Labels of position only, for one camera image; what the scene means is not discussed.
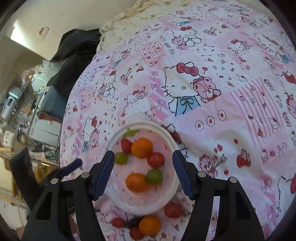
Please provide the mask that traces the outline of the green grape front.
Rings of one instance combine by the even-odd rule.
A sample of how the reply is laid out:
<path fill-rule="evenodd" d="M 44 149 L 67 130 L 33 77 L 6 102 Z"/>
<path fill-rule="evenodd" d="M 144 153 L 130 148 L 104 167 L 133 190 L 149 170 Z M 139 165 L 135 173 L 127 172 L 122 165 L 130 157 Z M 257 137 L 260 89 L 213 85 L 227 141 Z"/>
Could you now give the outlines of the green grape front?
<path fill-rule="evenodd" d="M 115 154 L 115 163 L 117 165 L 125 165 L 128 162 L 128 154 L 123 152 L 117 152 Z"/>

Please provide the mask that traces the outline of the green grape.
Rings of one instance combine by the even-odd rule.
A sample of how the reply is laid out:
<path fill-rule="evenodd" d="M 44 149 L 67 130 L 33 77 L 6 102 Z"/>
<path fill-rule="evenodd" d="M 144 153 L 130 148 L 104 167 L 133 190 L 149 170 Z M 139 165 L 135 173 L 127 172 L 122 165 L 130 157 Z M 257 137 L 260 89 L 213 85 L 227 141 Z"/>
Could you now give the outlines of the green grape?
<path fill-rule="evenodd" d="M 151 169 L 145 176 L 145 180 L 149 185 L 157 186 L 163 181 L 163 174 L 159 169 Z"/>
<path fill-rule="evenodd" d="M 117 152 L 115 154 L 115 163 L 117 165 L 125 165 L 128 162 L 128 154 L 123 152 Z"/>

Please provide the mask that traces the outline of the cherry tomato with stem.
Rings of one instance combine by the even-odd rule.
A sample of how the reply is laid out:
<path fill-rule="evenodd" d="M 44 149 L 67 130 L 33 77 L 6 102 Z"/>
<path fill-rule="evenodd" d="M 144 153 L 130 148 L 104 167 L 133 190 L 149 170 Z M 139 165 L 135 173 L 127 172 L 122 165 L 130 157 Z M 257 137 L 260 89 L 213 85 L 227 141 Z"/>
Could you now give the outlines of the cherry tomato with stem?
<path fill-rule="evenodd" d="M 119 217 L 112 219 L 110 223 L 116 228 L 124 228 L 126 226 L 126 221 Z"/>

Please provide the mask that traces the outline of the strawberry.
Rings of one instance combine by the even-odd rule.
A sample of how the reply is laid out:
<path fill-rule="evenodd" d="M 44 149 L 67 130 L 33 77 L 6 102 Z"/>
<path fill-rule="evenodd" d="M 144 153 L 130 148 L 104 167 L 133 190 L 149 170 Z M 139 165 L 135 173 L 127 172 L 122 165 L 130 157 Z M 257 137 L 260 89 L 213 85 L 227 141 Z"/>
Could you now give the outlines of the strawberry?
<path fill-rule="evenodd" d="M 139 227 L 133 227 L 129 230 L 129 235 L 132 240 L 141 240 L 145 235 L 140 231 Z"/>
<path fill-rule="evenodd" d="M 123 138 L 120 141 L 121 144 L 121 150 L 123 153 L 129 155 L 132 153 L 132 144 L 133 142 L 131 142 L 130 140 Z"/>

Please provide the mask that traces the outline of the small orange mandarin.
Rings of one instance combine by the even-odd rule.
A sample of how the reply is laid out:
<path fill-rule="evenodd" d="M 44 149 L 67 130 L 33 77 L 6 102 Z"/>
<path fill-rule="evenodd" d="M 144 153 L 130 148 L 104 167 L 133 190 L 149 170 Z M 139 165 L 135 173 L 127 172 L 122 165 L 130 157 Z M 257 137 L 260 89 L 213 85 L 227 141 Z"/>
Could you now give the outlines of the small orange mandarin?
<path fill-rule="evenodd" d="M 149 185 L 142 173 L 131 173 L 125 179 L 126 187 L 135 193 L 141 193 L 148 189 Z"/>

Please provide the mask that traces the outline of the large orange mandarin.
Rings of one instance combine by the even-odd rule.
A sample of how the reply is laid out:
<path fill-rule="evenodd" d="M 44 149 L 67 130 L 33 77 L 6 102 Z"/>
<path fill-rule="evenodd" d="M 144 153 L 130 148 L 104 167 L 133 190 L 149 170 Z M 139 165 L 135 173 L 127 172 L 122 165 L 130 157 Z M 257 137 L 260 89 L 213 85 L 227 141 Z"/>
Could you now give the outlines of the large orange mandarin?
<path fill-rule="evenodd" d="M 132 155 L 137 158 L 146 158 L 153 151 L 152 141 L 148 138 L 138 138 L 132 144 Z"/>

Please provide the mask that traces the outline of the red cherry tomato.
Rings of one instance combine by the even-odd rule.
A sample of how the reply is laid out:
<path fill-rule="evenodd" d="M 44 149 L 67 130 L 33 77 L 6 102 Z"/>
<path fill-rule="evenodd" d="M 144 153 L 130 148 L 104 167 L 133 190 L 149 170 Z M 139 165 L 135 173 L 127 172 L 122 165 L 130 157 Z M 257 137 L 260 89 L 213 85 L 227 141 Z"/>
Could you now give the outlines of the red cherry tomato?
<path fill-rule="evenodd" d="M 160 152 L 153 152 L 147 157 L 147 163 L 152 168 L 160 168 L 165 161 L 165 157 Z"/>
<path fill-rule="evenodd" d="M 168 203 L 164 207 L 164 214 L 169 218 L 179 218 L 183 213 L 183 207 L 173 202 Z"/>

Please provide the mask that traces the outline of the dark grape upper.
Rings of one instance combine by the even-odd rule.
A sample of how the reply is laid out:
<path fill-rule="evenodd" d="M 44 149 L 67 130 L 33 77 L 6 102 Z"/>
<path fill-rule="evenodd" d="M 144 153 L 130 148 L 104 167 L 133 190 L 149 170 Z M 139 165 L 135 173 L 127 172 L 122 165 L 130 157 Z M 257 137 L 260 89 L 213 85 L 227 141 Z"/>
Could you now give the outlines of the dark grape upper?
<path fill-rule="evenodd" d="M 138 227 L 140 221 L 143 219 L 143 217 L 134 217 L 132 219 L 129 219 L 126 221 L 126 227 L 130 230 L 134 227 Z"/>

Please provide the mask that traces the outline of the cluttered white shelf unit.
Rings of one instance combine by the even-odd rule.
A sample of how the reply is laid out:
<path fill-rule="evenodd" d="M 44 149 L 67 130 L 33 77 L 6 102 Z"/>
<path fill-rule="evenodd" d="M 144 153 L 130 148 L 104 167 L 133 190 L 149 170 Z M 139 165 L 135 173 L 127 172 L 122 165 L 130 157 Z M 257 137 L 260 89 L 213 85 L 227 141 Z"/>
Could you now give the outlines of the cluttered white shelf unit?
<path fill-rule="evenodd" d="M 54 94 L 50 78 L 61 65 L 43 60 L 22 73 L 21 85 L 12 85 L 1 103 L 1 155 L 10 158 L 27 147 L 34 159 L 54 159 L 61 124 L 42 111 Z"/>

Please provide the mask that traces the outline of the pink strawberry-pattern plate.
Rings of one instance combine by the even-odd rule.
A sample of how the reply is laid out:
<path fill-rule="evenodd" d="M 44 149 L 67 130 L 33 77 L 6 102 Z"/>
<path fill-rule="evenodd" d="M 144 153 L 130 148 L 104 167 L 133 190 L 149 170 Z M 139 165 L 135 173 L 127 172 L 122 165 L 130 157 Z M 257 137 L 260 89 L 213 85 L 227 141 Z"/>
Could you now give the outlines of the pink strawberry-pattern plate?
<path fill-rule="evenodd" d="M 105 146 L 105 151 L 121 151 L 120 141 L 126 138 L 132 142 L 138 138 L 148 138 L 153 151 L 164 155 L 164 165 L 160 168 L 163 181 L 141 193 L 129 190 L 125 180 L 129 174 L 147 174 L 152 167 L 146 158 L 128 156 L 124 165 L 115 164 L 107 183 L 106 194 L 118 208 L 135 215 L 147 215 L 163 208 L 176 194 L 179 181 L 172 163 L 172 155 L 178 149 L 177 144 L 167 130 L 153 122 L 138 121 L 117 130 Z"/>

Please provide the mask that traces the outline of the black clothing pile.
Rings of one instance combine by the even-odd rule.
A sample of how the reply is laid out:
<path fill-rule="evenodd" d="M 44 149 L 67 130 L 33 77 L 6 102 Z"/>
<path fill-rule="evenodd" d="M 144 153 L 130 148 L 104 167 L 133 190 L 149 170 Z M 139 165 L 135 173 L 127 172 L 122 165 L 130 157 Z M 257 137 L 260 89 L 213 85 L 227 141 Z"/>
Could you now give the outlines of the black clothing pile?
<path fill-rule="evenodd" d="M 50 79 L 60 95 L 69 97 L 76 81 L 96 54 L 100 37 L 99 29 L 72 29 L 64 33 L 56 54 L 50 60 L 51 63 L 63 62 Z"/>

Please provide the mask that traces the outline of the Hello Kitty pink bedsheet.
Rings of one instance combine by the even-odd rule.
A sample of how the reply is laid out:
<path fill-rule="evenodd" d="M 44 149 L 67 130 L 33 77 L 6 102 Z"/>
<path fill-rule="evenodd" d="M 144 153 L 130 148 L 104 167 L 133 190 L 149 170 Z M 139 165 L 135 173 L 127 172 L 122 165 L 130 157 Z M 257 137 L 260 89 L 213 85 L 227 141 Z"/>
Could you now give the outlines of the Hello Kitty pink bedsheet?
<path fill-rule="evenodd" d="M 71 90 L 61 166 L 87 172 L 112 135 L 162 126 L 188 161 L 236 177 L 265 237 L 295 197 L 295 48 L 251 1 L 204 1 L 152 21 L 96 53 Z"/>

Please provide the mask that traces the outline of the cream blanket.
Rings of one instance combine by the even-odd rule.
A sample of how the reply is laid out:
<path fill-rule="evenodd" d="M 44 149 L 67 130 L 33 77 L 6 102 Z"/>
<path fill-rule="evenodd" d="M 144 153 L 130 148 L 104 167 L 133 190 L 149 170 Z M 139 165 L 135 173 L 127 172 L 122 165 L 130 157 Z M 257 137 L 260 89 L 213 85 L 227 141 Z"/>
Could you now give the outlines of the cream blanket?
<path fill-rule="evenodd" d="M 178 10 L 185 10 L 204 1 L 136 1 L 135 5 L 107 21 L 100 28 L 97 53 L 114 49 L 135 32 L 160 17 Z"/>

